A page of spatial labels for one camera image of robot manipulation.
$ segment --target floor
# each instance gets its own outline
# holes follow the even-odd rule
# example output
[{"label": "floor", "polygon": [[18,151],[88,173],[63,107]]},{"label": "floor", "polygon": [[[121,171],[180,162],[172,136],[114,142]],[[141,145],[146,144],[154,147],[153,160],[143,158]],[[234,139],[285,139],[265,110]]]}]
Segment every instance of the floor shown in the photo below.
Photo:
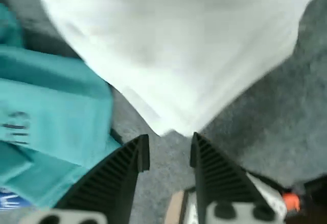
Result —
[{"label": "floor", "polygon": [[[24,27],[28,48],[74,56],[38,0],[5,2]],[[122,140],[150,135],[151,170],[139,177],[130,223],[161,224],[171,194],[194,184],[191,140],[175,132],[158,137],[119,92],[113,94],[112,127]],[[326,128],[327,0],[314,0],[300,23],[293,56],[241,95],[202,134],[242,166],[289,185],[327,171]],[[0,222],[16,224],[23,214],[0,213]]]}]

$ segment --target blue object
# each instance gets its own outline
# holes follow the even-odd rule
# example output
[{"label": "blue object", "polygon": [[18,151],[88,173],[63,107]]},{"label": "blue object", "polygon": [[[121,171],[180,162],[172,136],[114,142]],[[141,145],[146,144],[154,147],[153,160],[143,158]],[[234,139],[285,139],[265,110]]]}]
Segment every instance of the blue object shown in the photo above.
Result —
[{"label": "blue object", "polygon": [[0,188],[0,211],[28,207],[31,204],[16,193]]},{"label": "blue object", "polygon": [[0,186],[38,207],[120,145],[109,136],[112,96],[83,61],[23,49],[0,5]]}]

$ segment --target white fabric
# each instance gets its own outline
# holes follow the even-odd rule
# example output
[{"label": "white fabric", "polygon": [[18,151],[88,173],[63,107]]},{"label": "white fabric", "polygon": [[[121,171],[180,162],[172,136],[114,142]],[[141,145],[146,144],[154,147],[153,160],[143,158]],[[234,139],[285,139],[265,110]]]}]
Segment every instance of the white fabric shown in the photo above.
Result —
[{"label": "white fabric", "polygon": [[294,49],[310,0],[42,0],[159,135],[190,136]]}]

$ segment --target orange part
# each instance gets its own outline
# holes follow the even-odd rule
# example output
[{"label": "orange part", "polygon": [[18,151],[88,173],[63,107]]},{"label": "orange part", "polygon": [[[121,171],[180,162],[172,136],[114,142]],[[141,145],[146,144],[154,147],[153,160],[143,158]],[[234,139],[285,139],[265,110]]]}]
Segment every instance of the orange part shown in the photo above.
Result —
[{"label": "orange part", "polygon": [[294,193],[285,193],[283,195],[284,203],[287,211],[296,210],[297,212],[301,209],[300,198]]}]

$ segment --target white plastic part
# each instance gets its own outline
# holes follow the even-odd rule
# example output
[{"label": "white plastic part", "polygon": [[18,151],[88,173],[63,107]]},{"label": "white plastic part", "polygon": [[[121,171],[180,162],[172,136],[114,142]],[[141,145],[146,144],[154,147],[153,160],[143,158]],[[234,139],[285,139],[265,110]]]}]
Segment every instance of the white plastic part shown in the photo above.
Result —
[{"label": "white plastic part", "polygon": [[216,203],[211,203],[206,210],[205,224],[283,224],[284,221],[275,218],[273,221],[262,221],[255,219],[253,216],[253,203],[232,203],[236,212],[236,218],[225,220],[215,216]]},{"label": "white plastic part", "polygon": [[82,224],[86,220],[93,220],[94,224],[108,224],[106,217],[102,213],[58,209],[33,212],[23,218],[19,224],[40,224],[43,219],[49,216],[58,216],[58,224]]},{"label": "white plastic part", "polygon": [[283,197],[278,191],[271,188],[267,184],[263,183],[258,178],[247,173],[247,176],[250,178],[255,187],[259,190],[262,197],[267,201],[269,206],[275,211],[280,220],[284,220],[287,214],[287,207],[283,200]]}]

